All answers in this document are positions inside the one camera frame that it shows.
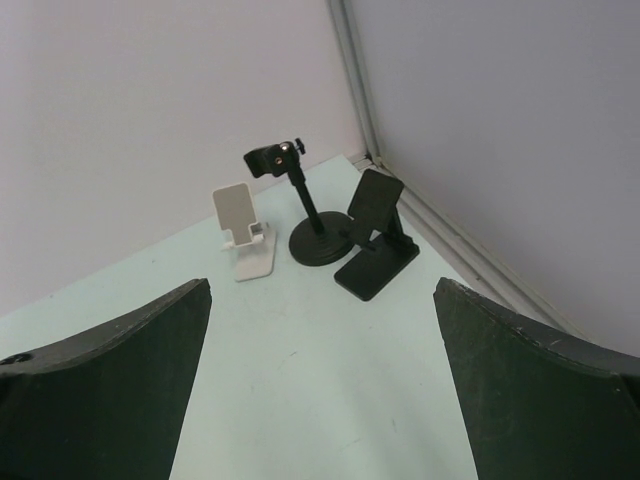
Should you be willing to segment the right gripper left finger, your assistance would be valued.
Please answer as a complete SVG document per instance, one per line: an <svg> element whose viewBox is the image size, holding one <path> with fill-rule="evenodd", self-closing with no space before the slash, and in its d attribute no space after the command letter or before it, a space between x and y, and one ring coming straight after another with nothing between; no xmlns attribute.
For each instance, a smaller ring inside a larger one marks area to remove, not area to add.
<svg viewBox="0 0 640 480"><path fill-rule="evenodd" d="M211 310L193 279L1 362L4 479L167 479Z"/></svg>

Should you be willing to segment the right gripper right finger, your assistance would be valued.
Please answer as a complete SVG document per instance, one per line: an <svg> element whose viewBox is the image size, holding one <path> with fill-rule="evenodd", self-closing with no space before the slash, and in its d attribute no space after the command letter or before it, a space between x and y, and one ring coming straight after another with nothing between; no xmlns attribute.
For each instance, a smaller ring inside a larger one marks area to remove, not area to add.
<svg viewBox="0 0 640 480"><path fill-rule="evenodd" d="M452 279L434 303L479 478L638 478L637 357Z"/></svg>

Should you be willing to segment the white phone stand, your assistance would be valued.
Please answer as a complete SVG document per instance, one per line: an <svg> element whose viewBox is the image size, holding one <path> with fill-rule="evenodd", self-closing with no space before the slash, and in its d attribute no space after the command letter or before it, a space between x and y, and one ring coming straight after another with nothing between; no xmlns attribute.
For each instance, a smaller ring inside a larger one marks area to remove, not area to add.
<svg viewBox="0 0 640 480"><path fill-rule="evenodd" d="M269 276L274 269L277 232L258 219L247 183L216 189L213 205L221 231L226 235L223 251L230 251L236 282Z"/></svg>

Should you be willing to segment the black round-base phone stand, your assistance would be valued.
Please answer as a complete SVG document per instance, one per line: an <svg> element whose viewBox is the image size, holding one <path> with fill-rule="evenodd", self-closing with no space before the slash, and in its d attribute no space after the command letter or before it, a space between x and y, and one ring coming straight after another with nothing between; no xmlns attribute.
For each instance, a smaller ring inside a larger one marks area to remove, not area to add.
<svg viewBox="0 0 640 480"><path fill-rule="evenodd" d="M243 159L254 178L287 175L307 214L289 237L289 251L299 264L319 267L345 257L354 243L343 233L350 223L346 214L316 209L300 164L300 157L305 153L302 140L296 138L252 149Z"/></svg>

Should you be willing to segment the right aluminium frame post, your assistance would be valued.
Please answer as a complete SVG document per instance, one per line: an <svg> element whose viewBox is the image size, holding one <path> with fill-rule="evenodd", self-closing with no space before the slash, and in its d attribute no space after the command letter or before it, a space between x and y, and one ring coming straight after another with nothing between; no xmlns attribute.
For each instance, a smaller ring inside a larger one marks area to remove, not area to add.
<svg viewBox="0 0 640 480"><path fill-rule="evenodd" d="M366 156L376 166L383 167L383 149L352 2L329 0L327 5L364 139Z"/></svg>

